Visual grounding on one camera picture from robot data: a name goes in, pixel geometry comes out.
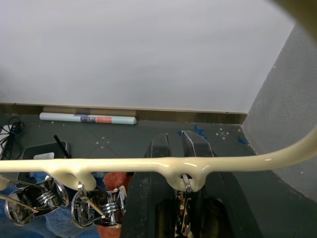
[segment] black cable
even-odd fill
[[[0,128],[4,133],[0,135],[8,135],[7,137],[0,140],[0,145],[2,148],[1,159],[5,160],[17,160],[22,154],[21,146],[16,142],[15,136],[20,134],[24,130],[25,124],[18,117],[11,117],[8,121],[8,128],[4,129],[2,126]],[[19,155],[17,157],[12,158],[12,151],[14,146],[18,147]]]

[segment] gray floor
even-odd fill
[[[1,115],[0,125],[11,115]],[[18,135],[23,148],[67,141],[73,158],[143,157],[151,141],[168,133],[173,156],[183,156],[181,130],[202,131],[218,156],[254,155],[241,127],[228,124],[139,121],[137,125],[40,121],[38,115],[21,115],[26,128]],[[235,173],[251,210],[266,238],[315,237],[317,206],[294,191],[272,172]]]

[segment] white wall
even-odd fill
[[[292,27],[264,0],[2,0],[0,102],[245,113]]]

